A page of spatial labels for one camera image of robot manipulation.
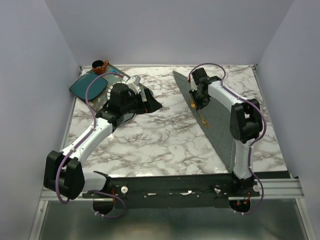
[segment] white wall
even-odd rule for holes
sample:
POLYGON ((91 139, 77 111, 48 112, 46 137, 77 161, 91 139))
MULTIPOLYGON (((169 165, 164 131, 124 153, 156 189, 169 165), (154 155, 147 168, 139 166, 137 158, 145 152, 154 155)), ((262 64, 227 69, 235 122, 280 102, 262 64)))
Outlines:
POLYGON ((0 239, 26 240, 79 68, 43 0, 1 0, 0 33, 0 239))
POLYGON ((320 238, 320 1, 295 0, 258 65, 288 169, 298 175, 320 238))
POLYGON ((293 0, 46 0, 81 65, 256 64, 293 0))

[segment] marble countertop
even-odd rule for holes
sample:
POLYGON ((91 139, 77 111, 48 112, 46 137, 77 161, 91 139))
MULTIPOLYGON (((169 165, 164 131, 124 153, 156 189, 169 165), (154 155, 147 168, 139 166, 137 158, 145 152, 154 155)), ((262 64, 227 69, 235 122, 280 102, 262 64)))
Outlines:
MULTIPOLYGON (((250 66, 226 65, 225 84, 246 98, 257 98, 266 116, 267 132, 256 144, 253 169, 287 170, 266 107, 250 66)), ((125 67, 130 76, 139 75, 163 105, 159 111, 135 116, 107 137, 89 156, 83 168, 111 177, 142 177, 227 173, 181 94, 173 70, 185 76, 190 66, 125 67)), ((205 67, 209 76, 222 76, 214 66, 205 67)), ((88 107, 76 100, 69 132, 72 143, 91 124, 88 107)))

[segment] purple cable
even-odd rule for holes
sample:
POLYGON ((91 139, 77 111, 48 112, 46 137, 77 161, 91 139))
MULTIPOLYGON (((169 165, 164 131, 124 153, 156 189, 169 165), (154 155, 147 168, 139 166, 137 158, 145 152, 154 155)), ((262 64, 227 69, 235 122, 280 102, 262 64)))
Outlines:
POLYGON ((234 96, 235 98, 240 99, 241 101, 249 104, 249 105, 252 106, 255 110, 257 110, 257 112, 261 115, 261 118, 262 118, 262 121, 263 121, 263 131, 262 131, 262 134, 261 134, 259 137, 257 137, 257 138, 249 145, 249 150, 248 150, 248 162, 247 162, 250 173, 252 174, 252 176, 253 176, 253 177, 259 182, 259 184, 261 185, 261 198, 260 198, 259 203, 257 204, 257 206, 255 206, 254 209, 252 209, 252 210, 250 210, 250 211, 248 211, 248 212, 242 212, 242 213, 241 213, 241 214, 243 214, 243 215, 247 215, 247 214, 253 213, 255 210, 257 210, 257 209, 260 207, 260 205, 261 205, 261 203, 262 203, 262 201, 263 201, 263 199, 264 199, 264 195, 265 195, 264 186, 263 186, 261 180, 260 180, 260 179, 258 178, 258 176, 254 173, 254 171, 252 170, 252 167, 251 167, 251 152, 252 152, 252 146, 253 146, 256 142, 258 142, 260 139, 262 139, 262 138, 264 137, 264 135, 266 134, 266 132, 267 132, 267 121, 266 121, 266 118, 265 118, 263 112, 262 112, 256 105, 254 105, 252 102, 248 101, 247 99, 241 97, 240 95, 238 95, 237 93, 233 92, 231 89, 229 89, 228 87, 226 87, 226 86, 224 85, 224 81, 225 81, 225 78, 226 78, 227 73, 226 73, 226 70, 225 70, 221 65, 216 64, 216 63, 210 63, 210 62, 206 62, 206 63, 199 64, 199 65, 195 66, 195 67, 191 70, 191 72, 190 72, 189 75, 188 75, 188 79, 190 79, 191 73, 192 73, 196 68, 198 68, 198 67, 200 67, 200 66, 203 66, 203 65, 213 65, 213 66, 219 67, 219 68, 223 71, 223 76, 222 76, 222 78, 221 78, 221 86, 222 86, 222 88, 223 88, 224 90, 226 90, 228 93, 230 93, 232 96, 234 96))
POLYGON ((119 200, 123 205, 122 212, 117 216, 103 215, 98 211, 95 212, 96 215, 102 216, 103 218, 106 218, 106 219, 117 219, 117 218, 120 218, 123 214, 125 214, 125 212, 126 212, 126 204, 120 197, 112 195, 112 194, 104 193, 104 192, 101 192, 101 191, 93 191, 93 192, 96 193, 96 194, 101 194, 101 195, 110 197, 110 198, 115 198, 115 199, 119 200))
POLYGON ((61 197, 61 194, 60 194, 60 190, 59 190, 59 178, 60 178, 60 173, 61 173, 61 170, 65 164, 65 162, 67 161, 67 159, 70 157, 70 155, 76 151, 76 149, 84 142, 84 140, 86 140, 90 135, 91 133, 94 131, 94 128, 96 127, 97 125, 97 118, 95 116, 95 112, 94 110, 91 108, 90 104, 89 104, 89 101, 88 101, 88 92, 89 92, 89 89, 91 88, 91 86, 95 83, 96 80, 98 80, 99 78, 105 76, 105 75, 116 75, 116 76, 120 76, 120 77, 124 77, 122 74, 120 73, 117 73, 117 72, 106 72, 106 73, 103 73, 99 76, 97 76, 90 84, 89 86, 87 87, 86 91, 85 91, 85 103, 86 105, 88 106, 91 114, 92 114, 92 117, 93 117, 93 128, 90 129, 90 131, 73 147, 74 149, 73 150, 70 150, 66 155, 65 157, 62 159, 62 162, 60 163, 59 167, 58 167, 58 170, 56 172, 56 176, 55 176, 55 192, 56 192, 56 196, 58 197, 59 201, 62 203, 62 204, 67 204, 69 202, 69 198, 65 201, 62 199, 61 197))

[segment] purple wire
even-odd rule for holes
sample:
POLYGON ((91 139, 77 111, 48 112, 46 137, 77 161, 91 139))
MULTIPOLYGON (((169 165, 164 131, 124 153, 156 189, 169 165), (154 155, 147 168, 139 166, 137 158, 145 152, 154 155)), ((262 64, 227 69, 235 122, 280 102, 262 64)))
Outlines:
POLYGON ((122 203, 122 205, 123 205, 122 212, 121 212, 119 215, 117 215, 117 216, 103 215, 103 214, 101 214, 101 213, 98 212, 98 211, 95 212, 96 215, 102 216, 103 218, 106 218, 106 219, 117 219, 117 218, 120 218, 123 214, 125 214, 126 209, 127 209, 127 208, 126 208, 126 204, 125 204, 125 202, 124 202, 120 197, 115 196, 115 195, 112 195, 112 194, 108 194, 108 193, 105 193, 105 192, 101 192, 101 191, 93 191, 93 192, 96 193, 96 194, 101 194, 101 195, 110 197, 110 198, 115 198, 115 199, 119 200, 119 201, 122 203))
POLYGON ((228 93, 230 93, 232 96, 234 96, 235 98, 240 99, 241 101, 243 101, 243 102, 249 104, 250 106, 252 106, 252 107, 261 115, 261 118, 262 118, 262 121, 263 121, 263 131, 262 131, 261 135, 260 135, 259 137, 257 137, 257 138, 249 145, 249 150, 248 150, 248 162, 247 162, 248 169, 249 169, 250 173, 252 174, 252 176, 253 176, 253 177, 259 182, 259 184, 261 185, 261 198, 260 198, 259 203, 257 204, 257 206, 255 206, 254 209, 252 209, 252 210, 250 210, 250 211, 248 211, 248 212, 242 212, 242 213, 241 213, 241 214, 243 214, 243 215, 247 215, 247 214, 253 213, 255 210, 257 210, 257 209, 260 207, 260 205, 261 205, 261 203, 262 203, 262 201, 263 201, 263 199, 264 199, 264 195, 265 195, 264 186, 263 186, 261 180, 259 179, 259 177, 254 173, 254 171, 252 170, 252 167, 251 167, 251 152, 252 152, 252 146, 253 146, 256 142, 258 142, 260 139, 262 139, 262 138, 264 137, 264 135, 266 134, 266 132, 267 132, 267 121, 266 121, 266 118, 265 118, 263 112, 262 112, 256 105, 254 105, 252 102, 248 101, 247 99, 241 97, 239 94, 233 92, 231 89, 229 89, 228 87, 226 87, 226 86, 224 85, 224 81, 225 81, 225 78, 226 78, 227 73, 226 73, 226 70, 225 70, 221 65, 216 64, 216 63, 210 63, 210 62, 206 62, 206 63, 199 64, 199 65, 195 66, 195 67, 191 70, 191 72, 190 72, 189 75, 188 75, 188 78, 190 79, 191 73, 192 73, 196 68, 198 68, 198 67, 200 67, 200 66, 203 66, 203 65, 213 65, 213 66, 219 67, 219 68, 223 71, 223 76, 222 76, 222 78, 221 78, 221 86, 222 86, 222 88, 223 88, 224 90, 226 90, 228 93))
MULTIPOLYGON (((97 81, 99 78, 105 76, 105 75, 116 75, 116 76, 120 76, 120 77, 124 77, 122 74, 120 73, 117 73, 117 72, 106 72, 106 73, 103 73, 99 76, 97 76, 90 84, 89 86, 87 87, 86 91, 85 91, 85 103, 86 105, 88 106, 91 114, 92 114, 92 117, 93 117, 93 128, 90 129, 90 131, 73 147, 74 148, 74 151, 84 142, 84 140, 86 140, 90 135, 91 133, 94 131, 94 128, 96 127, 97 125, 97 118, 96 118, 96 115, 95 115, 95 111, 91 108, 90 104, 89 104, 89 101, 88 101, 88 92, 89 92, 89 89, 91 88, 91 86, 95 83, 95 81, 97 81)), ((60 194, 60 190, 59 190, 59 178, 60 178, 60 174, 61 174, 61 170, 65 164, 65 162, 67 161, 67 159, 70 157, 70 155, 74 152, 72 150, 70 150, 66 155, 65 157, 62 159, 62 162, 60 163, 59 167, 58 167, 58 170, 56 172, 56 176, 55 176, 55 192, 56 192, 56 196, 58 197, 59 201, 62 203, 62 204, 67 204, 69 202, 69 198, 65 201, 62 199, 61 197, 61 194, 60 194)))

